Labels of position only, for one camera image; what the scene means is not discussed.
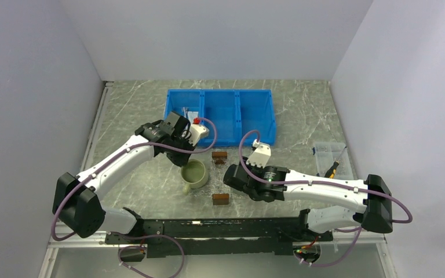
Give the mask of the cream ceramic mug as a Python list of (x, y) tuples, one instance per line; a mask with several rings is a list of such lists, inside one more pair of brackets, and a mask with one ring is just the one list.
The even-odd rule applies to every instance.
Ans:
[(205, 186), (209, 180), (209, 171), (206, 165), (197, 159), (190, 159), (180, 169), (183, 181), (183, 194), (187, 195), (191, 190)]

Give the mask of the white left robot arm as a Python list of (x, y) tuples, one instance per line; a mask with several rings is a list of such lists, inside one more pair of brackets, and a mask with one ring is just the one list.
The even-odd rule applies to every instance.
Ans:
[(178, 167), (188, 163), (204, 126), (172, 111), (164, 120), (141, 125), (116, 151), (76, 175), (65, 173), (57, 180), (52, 212), (74, 235), (86, 238), (97, 231), (120, 233), (128, 243), (144, 233), (143, 219), (129, 208), (101, 204), (102, 198), (136, 167), (160, 153)]

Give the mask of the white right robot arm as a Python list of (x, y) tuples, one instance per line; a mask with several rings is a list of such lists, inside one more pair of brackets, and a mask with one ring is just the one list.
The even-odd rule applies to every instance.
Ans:
[(382, 177), (370, 174), (365, 180), (333, 180), (305, 175), (286, 167), (249, 167), (232, 164), (223, 183), (247, 194), (253, 201), (311, 200), (327, 203), (327, 208), (310, 209), (297, 223), (302, 240), (318, 233), (349, 226), (369, 232), (393, 231), (392, 194)]

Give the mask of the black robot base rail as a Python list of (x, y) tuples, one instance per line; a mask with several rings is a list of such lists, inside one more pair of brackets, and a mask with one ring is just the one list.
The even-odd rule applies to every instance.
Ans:
[(107, 235), (108, 245), (142, 244), (147, 258), (178, 255), (291, 255), (300, 243), (333, 240), (332, 232), (316, 233), (305, 223), (308, 210), (297, 217), (145, 219), (143, 230), (123, 237)]

